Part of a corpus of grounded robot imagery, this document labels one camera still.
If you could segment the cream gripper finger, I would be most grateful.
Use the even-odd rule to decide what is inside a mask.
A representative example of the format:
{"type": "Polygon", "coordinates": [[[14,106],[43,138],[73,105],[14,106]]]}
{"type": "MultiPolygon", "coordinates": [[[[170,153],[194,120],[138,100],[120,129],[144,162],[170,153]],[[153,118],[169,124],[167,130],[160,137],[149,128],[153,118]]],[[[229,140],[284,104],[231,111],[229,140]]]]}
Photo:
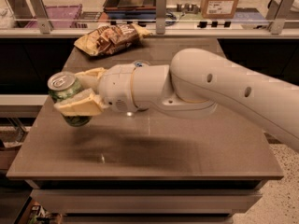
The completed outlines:
{"type": "Polygon", "coordinates": [[[93,91],[97,91],[100,79],[106,71],[107,70],[105,68],[98,67],[78,72],[75,74],[75,76],[84,89],[92,89],[93,91]]]}
{"type": "Polygon", "coordinates": [[[107,105],[102,97],[92,88],[81,91],[72,98],[67,98],[54,105],[55,109],[64,116],[97,116],[104,112],[107,105]]]}

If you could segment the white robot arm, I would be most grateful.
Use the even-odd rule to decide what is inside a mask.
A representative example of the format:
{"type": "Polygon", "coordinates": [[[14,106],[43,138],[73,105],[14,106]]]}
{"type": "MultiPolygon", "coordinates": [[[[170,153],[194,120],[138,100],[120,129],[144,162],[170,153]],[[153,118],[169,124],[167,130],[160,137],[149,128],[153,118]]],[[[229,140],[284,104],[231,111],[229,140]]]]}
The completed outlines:
{"type": "Polygon", "coordinates": [[[169,65],[134,62],[76,74],[62,72],[50,83],[60,88],[73,81],[83,90],[54,105],[65,116],[152,107],[169,116],[198,119],[224,105],[299,150],[298,87],[204,49],[183,49],[169,65]]]}

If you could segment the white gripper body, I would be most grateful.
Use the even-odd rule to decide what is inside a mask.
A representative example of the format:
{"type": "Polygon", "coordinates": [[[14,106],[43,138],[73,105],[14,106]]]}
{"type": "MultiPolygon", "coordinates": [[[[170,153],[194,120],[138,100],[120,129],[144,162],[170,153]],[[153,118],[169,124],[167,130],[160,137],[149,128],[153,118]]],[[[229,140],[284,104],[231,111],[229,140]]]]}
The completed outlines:
{"type": "Polygon", "coordinates": [[[115,112],[136,112],[132,98],[133,64],[119,64],[108,69],[100,78],[98,92],[104,104],[115,112]]]}

